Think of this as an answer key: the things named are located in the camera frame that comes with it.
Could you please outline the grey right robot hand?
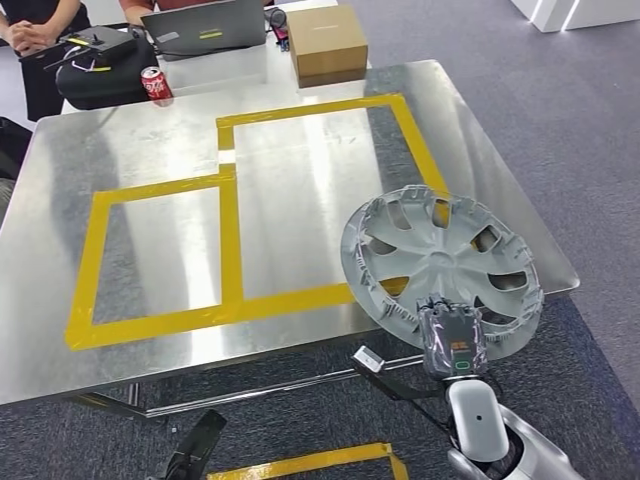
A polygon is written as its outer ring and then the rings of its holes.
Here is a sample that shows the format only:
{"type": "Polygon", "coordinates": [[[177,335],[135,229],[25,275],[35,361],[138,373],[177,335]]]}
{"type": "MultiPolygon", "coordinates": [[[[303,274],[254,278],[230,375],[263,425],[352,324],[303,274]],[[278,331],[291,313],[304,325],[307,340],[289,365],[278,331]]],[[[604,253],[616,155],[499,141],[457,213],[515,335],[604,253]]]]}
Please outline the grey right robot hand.
{"type": "Polygon", "coordinates": [[[482,376],[488,370],[479,310],[438,294],[417,300],[423,366],[431,377],[482,376]]]}

